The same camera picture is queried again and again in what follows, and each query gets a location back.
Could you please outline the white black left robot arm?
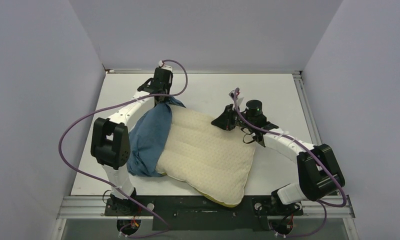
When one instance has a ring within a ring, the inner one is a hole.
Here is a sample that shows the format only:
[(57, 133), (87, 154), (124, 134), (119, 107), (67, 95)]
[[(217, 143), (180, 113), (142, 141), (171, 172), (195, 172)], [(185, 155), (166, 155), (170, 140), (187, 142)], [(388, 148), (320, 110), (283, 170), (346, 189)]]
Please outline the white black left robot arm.
[(130, 128), (156, 104), (163, 102), (170, 93), (173, 68), (169, 65), (157, 67), (153, 77), (140, 85), (132, 102), (107, 118), (98, 117), (93, 123), (90, 153), (106, 172), (107, 180), (113, 184), (107, 209), (123, 215), (133, 215), (140, 209), (135, 187), (127, 170), (130, 158)]

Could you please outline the yellow white pillow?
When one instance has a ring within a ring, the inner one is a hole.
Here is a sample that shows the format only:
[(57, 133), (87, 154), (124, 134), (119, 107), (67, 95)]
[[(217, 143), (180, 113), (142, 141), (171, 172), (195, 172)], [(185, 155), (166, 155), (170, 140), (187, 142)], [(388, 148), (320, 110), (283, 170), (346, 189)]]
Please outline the yellow white pillow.
[(213, 117), (172, 105), (172, 121), (155, 170), (185, 182), (224, 207), (238, 206), (253, 164), (256, 147), (243, 143), (238, 128), (225, 131)]

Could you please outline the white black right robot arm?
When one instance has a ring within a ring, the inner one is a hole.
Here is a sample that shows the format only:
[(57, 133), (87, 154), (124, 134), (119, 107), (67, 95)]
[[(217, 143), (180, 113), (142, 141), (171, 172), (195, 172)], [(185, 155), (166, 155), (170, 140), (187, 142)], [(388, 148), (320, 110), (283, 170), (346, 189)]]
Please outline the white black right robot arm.
[(298, 182), (290, 183), (271, 193), (271, 209), (285, 213), (291, 204), (322, 198), (345, 186), (345, 178), (334, 151), (327, 144), (314, 145), (298, 140), (268, 121), (263, 114), (262, 102), (249, 100), (244, 111), (237, 104), (229, 104), (211, 124), (224, 131), (235, 128), (247, 130), (253, 142), (277, 151), (297, 166)]

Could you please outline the blue pillowcase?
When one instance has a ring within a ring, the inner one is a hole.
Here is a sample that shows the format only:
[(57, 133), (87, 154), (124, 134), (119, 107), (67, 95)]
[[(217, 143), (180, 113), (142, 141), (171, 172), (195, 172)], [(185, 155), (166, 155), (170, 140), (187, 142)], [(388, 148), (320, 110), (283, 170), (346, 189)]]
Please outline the blue pillowcase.
[(127, 171), (138, 177), (161, 177), (156, 171), (171, 129), (171, 105), (185, 107), (175, 97), (148, 110), (129, 132), (130, 154)]

